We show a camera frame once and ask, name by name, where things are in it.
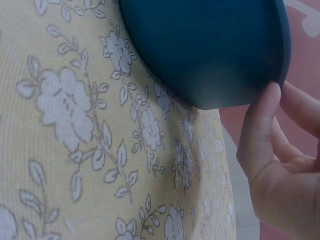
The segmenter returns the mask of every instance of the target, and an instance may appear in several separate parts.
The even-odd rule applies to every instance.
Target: yellow floral fabric
[[[234,240],[219,112],[151,74],[117,1],[0,2],[0,239]]]

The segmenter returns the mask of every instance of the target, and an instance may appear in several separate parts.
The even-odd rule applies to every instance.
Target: hand
[[[317,158],[292,146],[275,118],[279,104],[299,127],[320,138],[320,102],[287,82],[281,97],[272,82],[246,113],[237,159],[263,223],[295,240],[319,240],[320,144]]]

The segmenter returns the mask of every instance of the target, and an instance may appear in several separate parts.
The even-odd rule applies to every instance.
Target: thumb
[[[280,86],[272,81],[245,115],[237,158],[249,180],[273,161],[271,135],[280,98]]]

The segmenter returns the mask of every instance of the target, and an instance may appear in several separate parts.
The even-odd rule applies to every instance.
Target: pink background
[[[320,32],[320,1],[299,1],[319,12],[318,28]],[[292,59],[286,80],[320,100],[320,34],[309,36],[306,33],[302,21],[307,15],[289,6],[287,12],[291,24]],[[236,145],[239,143],[241,127],[247,109],[247,106],[240,106],[220,110],[221,121]],[[277,117],[289,141],[305,154],[316,156],[318,140],[297,127],[284,115],[281,109],[279,109]],[[290,238],[261,223],[260,240],[270,239],[289,240]]]

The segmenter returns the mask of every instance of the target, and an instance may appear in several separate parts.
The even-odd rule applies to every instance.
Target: blue object
[[[283,0],[119,4],[143,60],[198,109],[251,104],[269,81],[285,81],[291,37]]]

